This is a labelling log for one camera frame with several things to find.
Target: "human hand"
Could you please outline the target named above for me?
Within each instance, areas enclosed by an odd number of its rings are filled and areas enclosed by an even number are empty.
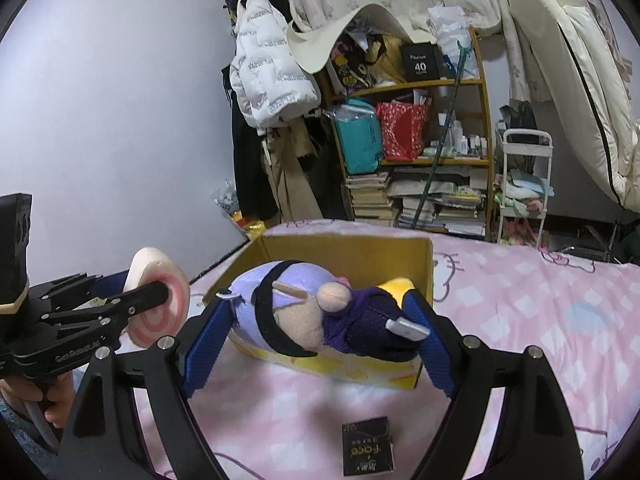
[[[7,404],[15,412],[28,416],[23,401],[40,402],[43,399],[42,390],[35,384],[20,377],[9,377],[0,380],[0,393]],[[76,391],[71,372],[60,375],[47,390],[47,399],[54,404],[44,413],[48,422],[56,428],[64,428],[66,420],[74,402]]]

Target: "red gift bag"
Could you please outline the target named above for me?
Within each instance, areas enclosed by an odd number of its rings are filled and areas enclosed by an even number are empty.
[[[425,105],[378,103],[376,114],[386,160],[414,160],[422,154],[422,130],[428,114]]]

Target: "black card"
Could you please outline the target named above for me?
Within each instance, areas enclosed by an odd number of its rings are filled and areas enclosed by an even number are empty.
[[[386,416],[342,425],[344,476],[394,470],[393,445]]]

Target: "bed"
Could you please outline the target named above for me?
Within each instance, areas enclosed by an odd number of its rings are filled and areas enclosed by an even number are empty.
[[[638,136],[620,72],[586,0],[511,0],[562,128],[594,182],[640,212]]]
[[[436,311],[450,317],[461,333],[478,335],[492,348],[543,348],[574,420],[585,478],[607,463],[640,408],[638,267],[356,222],[305,221],[267,234],[321,232],[429,236]],[[204,294],[234,258],[192,286],[190,316],[202,311]],[[123,338],[120,351],[133,349]],[[146,394],[137,392],[137,401],[156,470],[173,478]],[[498,392],[467,477],[483,470],[500,401]],[[394,438],[397,469],[388,478],[406,480],[439,427],[448,400],[426,373],[411,391],[341,383],[250,358],[227,341],[207,386],[190,404],[231,480],[341,479],[340,425],[380,415],[389,417]]]

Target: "cardboard box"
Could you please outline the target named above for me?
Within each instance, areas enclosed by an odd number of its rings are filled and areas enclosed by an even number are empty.
[[[220,288],[254,267],[276,260],[301,260],[345,276],[354,288],[365,288],[393,278],[408,278],[433,301],[433,248],[428,238],[385,238],[339,234],[262,236],[254,240],[222,274],[205,297],[207,303]],[[391,388],[415,388],[422,363],[390,363],[341,354],[324,348],[316,357],[292,358],[256,348],[233,330],[229,339],[241,352],[288,368],[357,383]]]

